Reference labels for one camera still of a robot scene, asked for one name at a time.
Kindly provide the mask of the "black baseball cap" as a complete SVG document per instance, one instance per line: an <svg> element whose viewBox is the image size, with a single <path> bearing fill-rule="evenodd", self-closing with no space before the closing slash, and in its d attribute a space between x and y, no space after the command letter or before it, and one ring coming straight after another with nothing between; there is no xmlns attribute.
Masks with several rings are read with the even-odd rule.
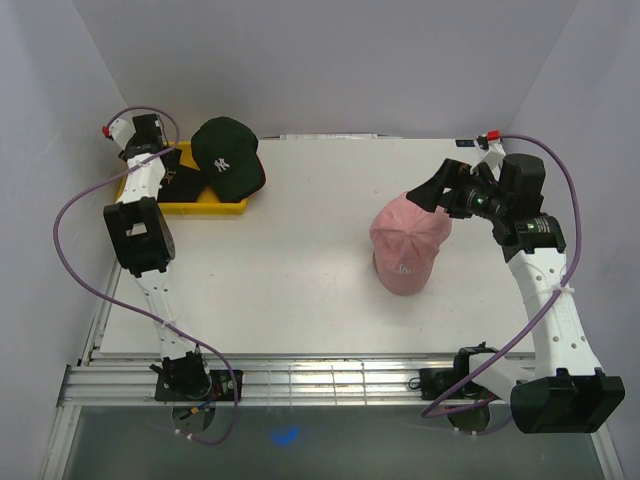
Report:
<svg viewBox="0 0 640 480"><path fill-rule="evenodd" d="M165 174L157 200L159 203L196 202L207 186L205 176L181 163L182 150L176 149L161 157Z"/></svg>

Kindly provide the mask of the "pink baseball cap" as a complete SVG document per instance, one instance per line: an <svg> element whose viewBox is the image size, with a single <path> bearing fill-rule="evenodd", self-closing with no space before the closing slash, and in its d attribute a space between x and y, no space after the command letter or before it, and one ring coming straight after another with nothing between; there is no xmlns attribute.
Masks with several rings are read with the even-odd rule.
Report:
<svg viewBox="0 0 640 480"><path fill-rule="evenodd" d="M369 227L380 283L400 296L422 291L451 230L452 220L442 209L426 212L405 194L391 200Z"/></svg>

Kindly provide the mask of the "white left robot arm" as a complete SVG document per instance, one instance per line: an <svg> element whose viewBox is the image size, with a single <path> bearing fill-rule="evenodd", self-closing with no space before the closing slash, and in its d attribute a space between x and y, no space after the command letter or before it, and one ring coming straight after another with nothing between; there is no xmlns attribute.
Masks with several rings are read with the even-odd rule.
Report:
<svg viewBox="0 0 640 480"><path fill-rule="evenodd" d="M178 160L180 153L167 150L157 114L137 115L131 121L116 119L106 128L106 136L121 148L120 157L129 172L122 192L104 208L103 216L120 266L135 279L150 313L160 318L155 328L161 364L152 369L171 391L201 399L211 390L212 376L199 346L186 337L190 327L170 282L175 244L158 204L164 162Z"/></svg>

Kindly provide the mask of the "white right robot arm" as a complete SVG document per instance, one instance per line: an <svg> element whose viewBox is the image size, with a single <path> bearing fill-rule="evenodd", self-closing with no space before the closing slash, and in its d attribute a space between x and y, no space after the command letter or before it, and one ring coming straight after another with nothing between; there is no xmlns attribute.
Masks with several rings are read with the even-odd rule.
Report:
<svg viewBox="0 0 640 480"><path fill-rule="evenodd" d="M542 210L543 161L508 154L499 170L446 159L406 195L427 212L442 208L455 219L490 221L528 316L499 350L485 344L460 349L452 385L421 415L435 418L450 397L486 389L508 404L523 433L594 433L624 399L623 381L604 373L586 339L569 286L576 263L566 257L557 219Z"/></svg>

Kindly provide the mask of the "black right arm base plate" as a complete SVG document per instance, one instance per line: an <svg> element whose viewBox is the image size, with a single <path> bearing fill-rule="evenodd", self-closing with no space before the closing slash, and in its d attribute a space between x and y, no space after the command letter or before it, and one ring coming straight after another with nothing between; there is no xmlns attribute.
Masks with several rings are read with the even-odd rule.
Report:
<svg viewBox="0 0 640 480"><path fill-rule="evenodd" d="M419 391L422 400L435 400L466 376L453 368L422 368L418 376L409 380L408 388ZM469 382L451 395L452 399L477 399L483 388Z"/></svg>

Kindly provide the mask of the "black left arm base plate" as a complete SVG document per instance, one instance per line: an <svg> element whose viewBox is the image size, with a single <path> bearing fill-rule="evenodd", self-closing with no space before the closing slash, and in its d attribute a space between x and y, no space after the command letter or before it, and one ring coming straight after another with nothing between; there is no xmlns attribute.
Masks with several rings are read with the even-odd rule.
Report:
<svg viewBox="0 0 640 480"><path fill-rule="evenodd" d="M169 382L159 375L153 399L159 402L233 402L242 397L243 371L235 370L232 378L228 370L210 370L205 380Z"/></svg>

